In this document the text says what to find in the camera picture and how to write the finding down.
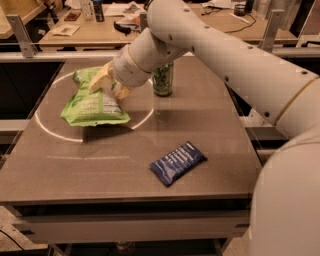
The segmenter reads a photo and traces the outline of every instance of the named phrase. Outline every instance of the blue wrapper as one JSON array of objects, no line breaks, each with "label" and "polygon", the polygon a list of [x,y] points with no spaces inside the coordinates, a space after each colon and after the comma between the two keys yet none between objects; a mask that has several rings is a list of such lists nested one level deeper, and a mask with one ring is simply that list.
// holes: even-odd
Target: blue wrapper
[{"label": "blue wrapper", "polygon": [[186,142],[176,150],[150,164],[150,168],[167,186],[171,185],[187,171],[207,158],[191,142]]}]

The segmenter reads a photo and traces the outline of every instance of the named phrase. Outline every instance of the chip bag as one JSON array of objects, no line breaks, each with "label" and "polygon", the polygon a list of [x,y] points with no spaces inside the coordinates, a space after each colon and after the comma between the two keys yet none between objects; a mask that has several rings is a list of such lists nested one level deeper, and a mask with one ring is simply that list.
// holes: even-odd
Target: chip bag
[{"label": "chip bag", "polygon": [[89,92],[89,83],[100,68],[77,70],[73,81],[78,85],[78,92],[67,102],[60,117],[71,126],[97,126],[101,124],[122,124],[130,121],[129,115],[121,109],[113,88],[101,88]]}]

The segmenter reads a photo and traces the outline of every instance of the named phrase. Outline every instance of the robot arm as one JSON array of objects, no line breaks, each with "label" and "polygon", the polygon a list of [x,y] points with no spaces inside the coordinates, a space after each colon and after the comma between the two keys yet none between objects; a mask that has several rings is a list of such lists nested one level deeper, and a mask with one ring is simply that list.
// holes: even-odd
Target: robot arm
[{"label": "robot arm", "polygon": [[182,0],[153,0],[147,19],[149,29],[114,58],[116,79],[140,86],[156,67],[190,51],[280,132],[295,137],[259,175],[249,255],[319,254],[318,75],[207,26]]},{"label": "robot arm", "polygon": [[311,92],[320,86],[317,74],[209,27],[182,0],[153,0],[147,20],[149,29],[113,60],[124,85],[144,84],[155,68],[190,51],[289,138],[320,120],[295,110],[320,107]]}]

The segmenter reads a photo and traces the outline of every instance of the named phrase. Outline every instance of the desk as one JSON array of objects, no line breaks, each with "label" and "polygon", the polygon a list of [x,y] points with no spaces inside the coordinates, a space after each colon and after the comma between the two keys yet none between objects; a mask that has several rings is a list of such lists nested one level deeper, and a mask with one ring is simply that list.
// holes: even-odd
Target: desk
[{"label": "desk", "polygon": [[[261,165],[223,84],[197,58],[174,63],[173,93],[150,82],[121,106],[126,125],[70,127],[67,61],[0,170],[0,204],[34,243],[232,239],[249,224]],[[207,157],[166,187],[149,163],[191,141]]]},{"label": "desk", "polygon": [[0,39],[8,39],[13,35],[11,26],[7,20],[7,14],[19,14],[23,24],[40,14],[46,7],[35,0],[21,1],[19,4],[12,1],[0,1]]},{"label": "desk", "polygon": [[[216,14],[212,13],[210,15],[202,16],[203,9],[200,4],[191,4],[190,6],[196,15],[205,23],[223,32],[239,30],[247,25],[243,21],[229,15],[233,10],[222,10]],[[122,47],[124,44],[134,40],[138,33],[131,33],[129,36],[125,36],[116,31],[113,28],[113,22],[119,19],[119,17],[105,17],[105,22],[98,23],[95,20],[85,21],[81,15],[77,21],[69,22],[69,24],[81,26],[73,36],[54,36],[49,32],[43,37],[39,44],[43,51],[62,49],[67,46],[76,47],[78,50],[99,47]],[[63,24],[65,24],[65,21],[60,19],[56,26],[61,26]],[[266,20],[257,19],[257,22],[252,27],[246,28],[240,32],[232,33],[232,35],[239,37],[248,43],[258,44],[264,36],[266,26]],[[275,43],[285,44],[296,42],[297,38],[289,31],[279,29]]]}]

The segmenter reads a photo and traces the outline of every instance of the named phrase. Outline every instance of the can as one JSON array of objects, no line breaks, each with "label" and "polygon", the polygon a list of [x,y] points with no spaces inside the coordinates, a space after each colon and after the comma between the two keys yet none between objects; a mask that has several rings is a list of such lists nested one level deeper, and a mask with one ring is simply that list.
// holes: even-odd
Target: can
[{"label": "can", "polygon": [[158,96],[172,93],[173,62],[162,65],[152,73],[153,92]]},{"label": "can", "polygon": [[102,0],[93,0],[92,2],[93,2],[94,14],[96,16],[96,21],[97,22],[104,21]]}]

